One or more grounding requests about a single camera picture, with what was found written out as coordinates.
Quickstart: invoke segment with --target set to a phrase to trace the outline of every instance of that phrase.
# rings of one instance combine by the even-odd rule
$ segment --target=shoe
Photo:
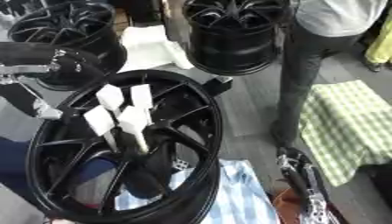
[[[382,64],[381,63],[372,63],[368,61],[365,57],[362,60],[362,64],[367,67],[370,71],[374,73],[379,73],[382,70]]]
[[[272,140],[274,141],[275,146],[280,149],[280,148],[285,148],[289,149],[291,148],[291,144],[285,142],[282,138],[281,135],[279,134],[278,126],[277,126],[277,121],[274,121],[271,126],[269,127],[269,134],[272,137]]]
[[[386,67],[387,69],[389,69],[389,70],[392,70],[392,62],[387,62],[387,63],[385,64],[385,67]]]

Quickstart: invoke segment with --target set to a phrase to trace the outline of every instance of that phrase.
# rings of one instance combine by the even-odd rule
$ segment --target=rim lip
[[[214,162],[216,162],[216,158],[219,153],[219,149],[221,147],[221,140],[222,140],[222,118],[221,118],[221,111],[218,107],[217,102],[215,99],[210,96],[206,90],[203,89],[203,87],[196,82],[195,80],[192,80],[191,78],[188,78],[184,75],[178,74],[178,73],[173,73],[173,72],[167,72],[167,71],[159,71],[159,70],[136,70],[136,71],[129,71],[125,73],[118,73],[116,75],[112,76],[107,76],[104,77],[101,80],[95,81],[87,86],[85,86],[82,90],[78,91],[77,93],[72,94],[69,96],[66,100],[64,100],[58,108],[65,107],[66,105],[73,104],[80,100],[85,94],[90,93],[91,91],[94,91],[94,89],[99,87],[102,83],[104,82],[116,82],[120,80],[121,78],[127,79],[132,76],[142,76],[145,73],[150,73],[153,74],[153,76],[156,78],[157,76],[164,76],[163,79],[169,80],[169,81],[188,81],[188,87],[191,88],[195,93],[197,93],[203,101],[208,102],[211,105],[211,108],[214,110],[212,111],[213,119],[214,119],[214,129],[216,130],[215,138],[214,140],[208,145],[208,148],[211,148],[211,154],[208,159],[206,159],[205,165],[201,167],[198,171],[195,170],[192,172],[191,176],[189,176],[186,181],[178,187],[170,197],[166,199],[161,199],[156,203],[150,203],[148,206],[143,206],[134,210],[142,210],[142,211],[134,211],[134,212],[119,212],[115,216],[118,216],[120,218],[113,218],[113,214],[111,216],[105,217],[105,216],[100,216],[100,220],[96,223],[108,223],[108,222],[117,222],[117,221],[129,221],[133,220],[134,222],[138,221],[143,221],[143,219],[149,218],[152,213],[153,215],[159,216],[162,214],[168,207],[174,207],[176,204],[182,200],[182,195],[186,192],[189,192],[192,190],[194,186],[197,186],[200,181],[208,174],[210,169],[213,167]],[[32,189],[32,192],[38,202],[41,204],[41,206],[44,209],[47,209],[48,211],[54,211],[55,213],[61,214],[62,217],[70,220],[75,220],[75,217],[77,214],[72,211],[69,213],[67,210],[62,209],[61,206],[56,205],[53,203],[51,199],[48,199],[44,194],[43,194],[43,189],[40,183],[38,182],[38,172],[35,171],[35,167],[37,167],[37,163],[35,161],[35,157],[37,156],[36,153],[34,153],[36,149],[36,145],[40,141],[42,141],[43,133],[50,125],[51,122],[45,121],[42,123],[40,128],[38,129],[36,135],[33,137],[31,140],[29,150],[27,152],[26,156],[26,172],[27,172],[27,180],[29,183],[29,187]],[[90,215],[78,215],[79,218],[77,221],[82,221],[82,222],[89,222],[91,221]]]
[[[242,69],[233,69],[233,70],[222,70],[219,69],[218,67],[211,67],[211,66],[205,66],[203,63],[198,62],[194,57],[193,54],[189,52],[186,53],[189,61],[198,69],[205,71],[207,73],[211,74],[218,74],[221,76],[243,76],[243,75],[248,75],[248,74],[255,74],[257,72],[262,71],[263,69],[269,67],[272,65],[272,63],[277,59],[277,47],[274,46],[273,43],[271,43],[273,46],[271,46],[272,49],[272,54],[271,57],[268,60],[265,60],[263,63],[257,63],[256,65],[249,66],[247,68],[242,68]]]
[[[34,13],[40,13],[40,12],[42,12],[42,11],[50,11],[50,10],[52,10],[52,9],[61,8],[61,7],[64,7],[64,6],[66,6],[66,5],[70,5],[70,4],[84,4],[84,5],[93,5],[93,6],[102,7],[102,8],[104,8],[105,10],[107,10],[107,11],[110,12],[110,20],[106,23],[106,25],[105,25],[104,27],[102,27],[100,30],[98,30],[98,31],[96,31],[96,32],[94,32],[94,33],[92,33],[92,34],[90,34],[89,36],[87,36],[87,37],[85,37],[85,38],[77,38],[76,40],[69,41],[69,42],[64,43],[64,44],[60,44],[59,46],[72,46],[72,45],[78,44],[78,43],[80,43],[80,42],[87,41],[87,40],[89,40],[89,39],[95,39],[96,36],[99,36],[99,35],[101,34],[101,32],[104,32],[105,30],[110,29],[111,26],[113,25],[113,23],[115,22],[115,14],[116,14],[116,12],[115,12],[115,9],[114,9],[111,5],[109,5],[109,4],[106,4],[106,3],[90,3],[90,2],[85,2],[85,3],[83,3],[83,2],[72,1],[72,2],[69,2],[69,3],[59,3],[59,4],[55,4],[55,5],[53,5],[53,6],[46,7],[46,8],[40,9],[40,10],[35,10],[35,11],[33,11],[32,13],[29,13],[29,14],[27,14],[27,15],[22,16],[22,17],[21,17],[21,18],[20,18],[20,19],[19,19],[19,20],[9,29],[9,30],[8,30],[8,34],[7,34],[8,38],[14,40],[14,38],[12,37],[13,32],[17,31],[17,30],[18,30],[17,28],[20,26],[20,24],[23,23],[24,20],[25,20],[27,17],[29,17],[30,15],[33,15]]]
[[[185,0],[183,7],[182,7],[182,14],[183,14],[184,18],[186,19],[186,21],[188,21],[189,25],[191,25],[192,27],[199,27],[200,29],[207,30],[208,32],[240,33],[240,35],[243,35],[244,32],[247,34],[266,32],[267,30],[274,29],[275,26],[277,24],[279,24],[282,21],[282,19],[284,18],[284,14],[282,13],[282,15],[279,17],[279,19],[277,19],[276,21],[271,21],[264,26],[253,27],[253,28],[241,28],[238,30],[231,30],[231,29],[220,28],[220,27],[208,27],[207,25],[199,24],[199,23],[195,22],[194,20],[190,19],[189,16],[187,15],[187,11],[188,11],[189,7],[192,7],[192,5],[189,3],[196,2],[196,1],[197,0]],[[279,3],[280,6],[282,7],[282,10],[284,10],[284,7],[285,7],[284,4],[280,3],[279,1],[276,1],[276,2]]]

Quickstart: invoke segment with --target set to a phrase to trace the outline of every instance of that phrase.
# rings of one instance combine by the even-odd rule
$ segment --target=white foam block
[[[84,114],[84,117],[91,129],[99,137],[115,127],[115,123],[110,116],[110,113],[102,105],[89,110]]]
[[[117,111],[124,103],[123,91],[119,87],[110,84],[105,85],[96,94],[100,104],[108,110]]]
[[[142,108],[128,106],[118,117],[120,127],[130,134],[143,131],[147,126],[147,119]]]
[[[149,147],[144,139],[143,130],[148,122],[142,108],[128,106],[118,117],[118,122],[123,131],[134,135],[140,149],[147,153]]]
[[[152,109],[152,95],[150,84],[138,85],[130,88],[133,105],[144,109]]]

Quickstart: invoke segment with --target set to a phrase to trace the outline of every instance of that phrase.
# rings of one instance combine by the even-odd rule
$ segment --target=black wheel rim
[[[21,17],[8,31],[16,42],[64,46],[97,56],[105,74],[116,73],[127,59],[126,49],[113,30],[115,10],[104,3],[61,3]],[[62,76],[38,80],[44,88],[73,91],[85,80],[71,83]]]
[[[190,23],[231,32],[270,29],[283,11],[277,0],[188,0],[184,8]]]
[[[113,24],[113,9],[100,3],[63,3],[22,17],[9,31],[17,42],[71,46]]]
[[[102,84],[107,82],[121,87],[126,99],[130,99],[130,93],[127,90],[130,86],[141,83],[151,84],[154,102],[157,106],[152,112],[156,124],[144,132],[149,145],[152,146],[148,155],[139,157],[132,154],[132,157],[137,159],[128,159],[126,153],[128,150],[124,150],[121,154],[113,154],[101,138],[94,137],[87,128],[81,128],[84,124],[81,125],[81,118],[78,114],[97,104],[92,96]],[[219,166],[216,158],[221,144],[221,113],[214,99],[200,84],[185,76],[163,71],[120,73],[109,77],[108,80],[97,81],[84,87],[59,107],[61,109],[74,108],[76,117],[72,118],[67,125],[60,122],[44,122],[31,141],[27,159],[31,189],[42,207],[55,212],[60,217],[85,223],[156,223],[162,219],[171,220],[172,223],[201,221],[214,201],[219,184]],[[199,143],[179,131],[178,128],[183,125],[194,129],[202,137],[204,143]],[[163,148],[163,144],[167,142],[170,143]],[[124,179],[120,177],[122,175],[129,177],[126,171],[135,169],[135,167],[140,168],[140,164],[147,164],[154,155],[166,155],[162,154],[162,149],[176,150],[173,143],[186,145],[199,156],[199,161],[190,177],[174,191],[167,189],[167,183],[163,183],[161,186],[164,197],[148,206],[129,211],[115,211],[113,198],[124,183]],[[117,172],[110,183],[111,188],[109,188],[112,191],[107,191],[101,205],[93,209],[73,199],[69,192],[69,185],[72,184],[70,176],[74,170],[96,158],[113,162],[117,167]],[[60,166],[61,173],[53,177],[50,170],[51,165],[55,165],[53,161],[56,159],[70,162],[63,163]],[[189,206],[189,203],[193,201],[194,193],[203,193],[199,195],[201,198],[204,197],[203,201],[193,206],[194,211],[186,213],[186,217],[180,217],[176,209],[183,209],[187,201]]]

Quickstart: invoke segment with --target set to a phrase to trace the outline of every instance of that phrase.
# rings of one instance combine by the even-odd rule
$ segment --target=floor
[[[392,103],[392,72],[370,73],[359,62],[361,47],[356,46],[352,52],[340,54],[324,61],[317,83],[336,83],[361,79],[387,102]],[[173,66],[160,69],[180,72],[204,82],[212,77],[209,73],[194,68],[179,71]],[[275,163],[275,149],[268,135],[268,127],[275,117],[275,105],[278,97],[280,63],[277,61],[265,70],[248,76],[234,78],[230,91],[217,97],[224,117],[224,138],[220,157],[226,159],[247,159],[254,166],[255,172],[266,190],[273,188],[280,173]],[[52,105],[64,100],[70,93],[52,92],[36,88]],[[24,116],[0,98],[0,136],[15,141],[29,140],[40,121]],[[309,149],[298,139],[297,147],[312,156]],[[387,224],[392,220],[392,213],[386,207],[378,193],[369,182],[368,175],[359,172],[346,185],[332,188],[327,184],[332,201],[337,208],[353,224]],[[22,201],[15,206],[5,206],[5,197],[16,198],[4,188],[0,188],[0,220],[2,223],[35,224],[39,219],[31,221],[21,219],[19,211],[39,213]]]

